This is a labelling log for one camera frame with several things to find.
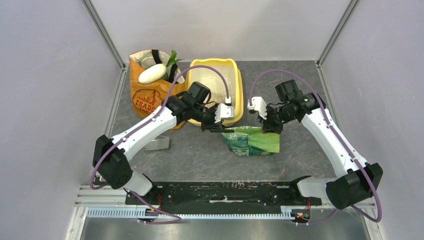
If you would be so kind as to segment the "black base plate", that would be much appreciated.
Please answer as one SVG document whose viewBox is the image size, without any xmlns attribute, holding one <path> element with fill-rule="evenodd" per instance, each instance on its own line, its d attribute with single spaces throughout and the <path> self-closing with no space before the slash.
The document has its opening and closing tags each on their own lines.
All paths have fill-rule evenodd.
<svg viewBox="0 0 424 240">
<path fill-rule="evenodd" d="M 322 205 L 303 197 L 290 181 L 162 181 L 143 199 L 171 214 L 277 214 L 282 206 Z"/>
</svg>

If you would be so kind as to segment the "yellow litter box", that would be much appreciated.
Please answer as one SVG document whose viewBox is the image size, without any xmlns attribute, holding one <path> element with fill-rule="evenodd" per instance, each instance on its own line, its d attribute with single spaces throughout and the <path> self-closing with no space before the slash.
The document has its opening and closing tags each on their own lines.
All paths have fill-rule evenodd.
<svg viewBox="0 0 424 240">
<path fill-rule="evenodd" d="M 191 66 L 210 66 L 220 72 L 224 77 L 225 81 L 228 79 L 235 81 L 235 104 L 232 105 L 235 110 L 234 119 L 225 120 L 223 124 L 225 126 L 234 126 L 238 122 L 244 113 L 244 93 L 243 93 L 243 82 L 241 77 L 241 72 L 236 64 L 236 62 L 231 58 L 207 58 L 207 59 L 195 59 L 191 62 Z M 185 78 L 185 86 L 189 88 L 192 83 L 200 82 L 203 84 L 203 81 L 209 78 L 222 78 L 215 73 L 214 71 L 207 68 L 195 68 L 187 72 Z"/>
</svg>

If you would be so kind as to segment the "metal scoop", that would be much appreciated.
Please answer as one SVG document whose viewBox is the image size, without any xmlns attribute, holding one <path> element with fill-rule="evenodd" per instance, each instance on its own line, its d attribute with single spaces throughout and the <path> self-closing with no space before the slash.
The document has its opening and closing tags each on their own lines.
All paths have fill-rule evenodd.
<svg viewBox="0 0 424 240">
<path fill-rule="evenodd" d="M 168 149 L 170 146 L 170 138 L 168 136 L 159 135 L 148 142 L 142 149 L 145 151 L 159 151 Z"/>
</svg>

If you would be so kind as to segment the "black bag clip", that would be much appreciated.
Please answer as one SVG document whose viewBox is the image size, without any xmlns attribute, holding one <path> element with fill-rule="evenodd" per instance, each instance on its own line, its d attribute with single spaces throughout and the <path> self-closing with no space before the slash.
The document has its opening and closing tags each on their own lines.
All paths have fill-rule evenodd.
<svg viewBox="0 0 424 240">
<path fill-rule="evenodd" d="M 211 133 L 233 133 L 233 129 L 226 128 L 224 125 L 212 126 L 209 130 Z"/>
</svg>

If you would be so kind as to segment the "white daikon radish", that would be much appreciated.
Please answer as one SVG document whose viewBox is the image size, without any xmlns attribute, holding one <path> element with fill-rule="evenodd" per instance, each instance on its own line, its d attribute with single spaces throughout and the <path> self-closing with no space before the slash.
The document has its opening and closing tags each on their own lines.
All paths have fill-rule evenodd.
<svg viewBox="0 0 424 240">
<path fill-rule="evenodd" d="M 144 70 L 138 76 L 138 82 L 141 84 L 150 84 L 161 79 L 167 73 L 167 67 L 163 63 L 158 63 Z"/>
</svg>

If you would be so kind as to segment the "orange paper grocery bag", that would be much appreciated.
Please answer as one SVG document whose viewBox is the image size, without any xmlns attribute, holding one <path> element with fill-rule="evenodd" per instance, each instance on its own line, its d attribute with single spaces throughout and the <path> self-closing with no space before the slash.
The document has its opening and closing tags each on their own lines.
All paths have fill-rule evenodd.
<svg viewBox="0 0 424 240">
<path fill-rule="evenodd" d="M 187 90 L 183 76 L 176 80 L 174 86 L 171 86 L 175 77 L 181 73 L 177 65 L 181 59 L 177 58 L 177 55 L 175 50 L 169 54 L 157 49 L 141 50 L 129 55 L 130 97 L 132 108 L 138 117 L 144 119 L 153 113 L 162 105 L 169 91 L 171 91 L 170 95 L 174 96 Z M 166 65 L 166 74 L 152 83 L 140 83 L 139 75 L 156 64 Z"/>
</svg>

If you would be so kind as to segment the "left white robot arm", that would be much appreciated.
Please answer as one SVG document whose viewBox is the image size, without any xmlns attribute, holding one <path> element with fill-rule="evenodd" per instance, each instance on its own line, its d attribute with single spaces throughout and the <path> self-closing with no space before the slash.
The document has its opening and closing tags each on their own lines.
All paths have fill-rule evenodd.
<svg viewBox="0 0 424 240">
<path fill-rule="evenodd" d="M 187 91 L 167 97 L 153 113 L 130 129 L 112 138 L 101 135 L 95 142 L 91 177 L 100 174 L 112 189 L 125 188 L 137 193 L 144 204 L 152 204 L 157 198 L 154 183 L 144 174 L 134 172 L 129 161 L 153 139 L 184 121 L 200 122 L 203 131 L 223 132 L 223 121 L 234 116 L 231 99 L 207 107 L 205 99 L 210 95 L 209 88 L 195 82 Z"/>
</svg>

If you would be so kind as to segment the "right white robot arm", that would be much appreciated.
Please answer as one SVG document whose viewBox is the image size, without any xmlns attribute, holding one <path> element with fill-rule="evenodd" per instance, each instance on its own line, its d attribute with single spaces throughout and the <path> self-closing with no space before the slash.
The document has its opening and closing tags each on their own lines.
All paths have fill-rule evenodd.
<svg viewBox="0 0 424 240">
<path fill-rule="evenodd" d="M 266 103 L 262 97 L 253 97 L 250 112 L 258 112 L 264 133 L 281 134 L 283 126 L 297 120 L 315 138 L 330 160 L 336 177 L 301 177 L 288 191 L 289 200 L 300 205 L 309 197 L 327 199 L 343 210 L 373 196 L 378 188 L 383 169 L 378 163 L 370 164 L 362 157 L 331 119 L 321 97 L 316 93 L 304 94 L 291 79 L 275 87 L 279 103 Z"/>
</svg>

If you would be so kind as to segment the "green litter bag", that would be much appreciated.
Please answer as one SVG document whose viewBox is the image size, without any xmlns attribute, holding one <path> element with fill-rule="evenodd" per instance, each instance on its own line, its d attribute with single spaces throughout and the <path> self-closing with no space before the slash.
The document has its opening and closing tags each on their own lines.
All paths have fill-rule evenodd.
<svg viewBox="0 0 424 240">
<path fill-rule="evenodd" d="M 228 149 L 238 156 L 269 156 L 280 152 L 280 135 L 262 133 L 261 127 L 231 127 L 223 132 Z"/>
</svg>

